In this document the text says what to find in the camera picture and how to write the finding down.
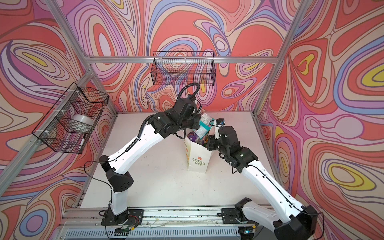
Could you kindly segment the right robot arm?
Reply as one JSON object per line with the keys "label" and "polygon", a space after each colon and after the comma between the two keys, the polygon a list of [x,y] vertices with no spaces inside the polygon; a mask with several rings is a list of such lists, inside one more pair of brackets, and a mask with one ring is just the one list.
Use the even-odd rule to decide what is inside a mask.
{"label": "right robot arm", "polygon": [[231,126],[215,127],[208,136],[207,148],[218,151],[221,159],[250,180],[273,207],[269,210],[244,198],[234,206],[237,222],[255,222],[272,231],[278,240],[308,240],[315,233],[319,213],[292,197],[265,169],[249,148],[243,147]]}

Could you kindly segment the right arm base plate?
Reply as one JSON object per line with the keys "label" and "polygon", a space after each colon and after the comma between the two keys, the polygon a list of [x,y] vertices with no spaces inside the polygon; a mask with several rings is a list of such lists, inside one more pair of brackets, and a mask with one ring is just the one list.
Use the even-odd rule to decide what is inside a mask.
{"label": "right arm base plate", "polygon": [[259,223],[255,221],[246,219],[246,217],[235,208],[222,208],[221,211],[217,213],[217,216],[222,218],[222,222],[225,225],[259,225]]}

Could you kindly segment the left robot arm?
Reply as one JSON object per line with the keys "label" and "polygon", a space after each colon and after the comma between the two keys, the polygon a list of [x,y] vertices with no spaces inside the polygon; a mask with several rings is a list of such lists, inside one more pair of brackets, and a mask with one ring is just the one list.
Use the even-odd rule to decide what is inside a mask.
{"label": "left robot arm", "polygon": [[130,167],[151,147],[170,135],[186,129],[199,129],[202,105],[196,100],[200,84],[191,83],[178,93],[174,106],[145,118],[138,134],[116,153],[100,157],[99,162],[111,185],[111,201],[104,225],[125,225],[130,217],[128,189],[134,180]]}

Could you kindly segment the purple snack bag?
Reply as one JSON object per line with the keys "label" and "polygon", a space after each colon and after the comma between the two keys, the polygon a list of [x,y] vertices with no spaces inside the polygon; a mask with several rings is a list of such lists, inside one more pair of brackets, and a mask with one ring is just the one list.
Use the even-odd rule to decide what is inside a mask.
{"label": "purple snack bag", "polygon": [[199,144],[201,145],[202,144],[202,139],[195,133],[195,132],[190,132],[188,135],[187,135],[187,138],[193,142],[193,143],[196,143],[196,144]]}

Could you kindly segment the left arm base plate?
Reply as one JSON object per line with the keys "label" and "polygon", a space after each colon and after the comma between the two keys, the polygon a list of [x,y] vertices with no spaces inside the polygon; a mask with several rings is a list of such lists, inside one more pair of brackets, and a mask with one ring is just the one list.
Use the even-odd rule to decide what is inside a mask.
{"label": "left arm base plate", "polygon": [[131,226],[137,227],[142,224],[144,216],[143,209],[127,209],[119,215],[114,215],[111,209],[102,214],[102,226]]}

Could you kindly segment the teal snack bag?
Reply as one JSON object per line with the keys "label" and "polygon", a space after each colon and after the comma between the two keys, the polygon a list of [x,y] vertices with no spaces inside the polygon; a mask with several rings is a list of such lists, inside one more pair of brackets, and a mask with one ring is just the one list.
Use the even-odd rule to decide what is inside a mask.
{"label": "teal snack bag", "polygon": [[209,116],[207,113],[203,113],[201,115],[200,121],[199,121],[199,127],[197,130],[194,130],[195,134],[202,139],[212,128],[212,125],[210,122],[213,120],[211,116]]}

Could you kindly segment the white paper bag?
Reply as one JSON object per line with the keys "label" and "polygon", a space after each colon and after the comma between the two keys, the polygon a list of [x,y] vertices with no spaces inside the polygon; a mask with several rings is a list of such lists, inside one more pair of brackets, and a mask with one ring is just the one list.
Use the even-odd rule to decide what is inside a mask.
{"label": "white paper bag", "polygon": [[212,151],[209,151],[206,148],[207,138],[210,133],[211,130],[202,138],[201,145],[191,142],[186,136],[184,143],[186,147],[186,156],[189,171],[203,174],[206,173],[209,161],[212,156]]}

